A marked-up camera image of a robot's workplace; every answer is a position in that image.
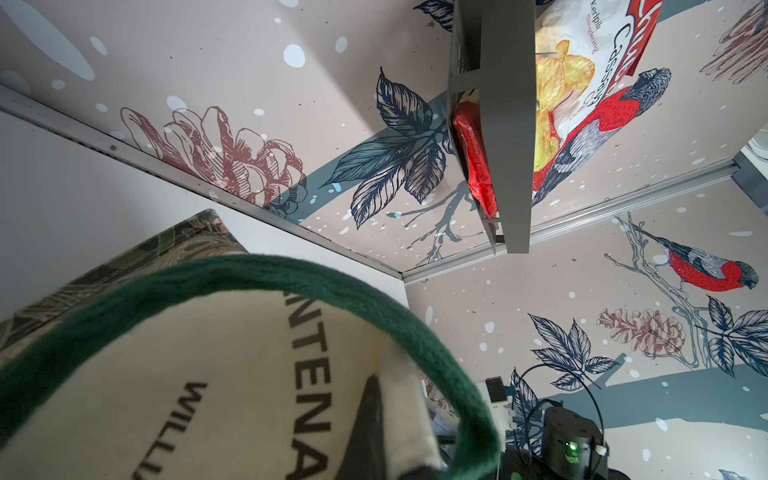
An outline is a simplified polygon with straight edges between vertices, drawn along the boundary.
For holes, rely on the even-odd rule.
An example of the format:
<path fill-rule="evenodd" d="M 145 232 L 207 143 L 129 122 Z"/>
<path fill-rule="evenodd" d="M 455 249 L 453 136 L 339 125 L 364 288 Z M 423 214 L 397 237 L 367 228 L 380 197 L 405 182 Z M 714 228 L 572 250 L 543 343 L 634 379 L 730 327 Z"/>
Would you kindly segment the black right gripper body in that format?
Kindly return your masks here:
<path fill-rule="evenodd" d="M 498 466 L 488 479 L 627 479 L 609 466 L 604 425 L 551 399 L 540 399 L 520 376 L 506 387 L 510 421 Z"/>

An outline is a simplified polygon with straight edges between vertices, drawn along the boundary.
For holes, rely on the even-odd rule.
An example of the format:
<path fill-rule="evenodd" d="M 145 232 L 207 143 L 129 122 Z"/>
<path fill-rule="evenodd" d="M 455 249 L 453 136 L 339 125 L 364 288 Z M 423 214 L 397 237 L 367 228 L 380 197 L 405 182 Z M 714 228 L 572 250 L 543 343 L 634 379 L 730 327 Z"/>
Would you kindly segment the cream green-handled tote bag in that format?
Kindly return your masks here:
<path fill-rule="evenodd" d="M 5 479 L 479 479 L 499 454 L 407 307 L 212 209 L 1 321 Z"/>

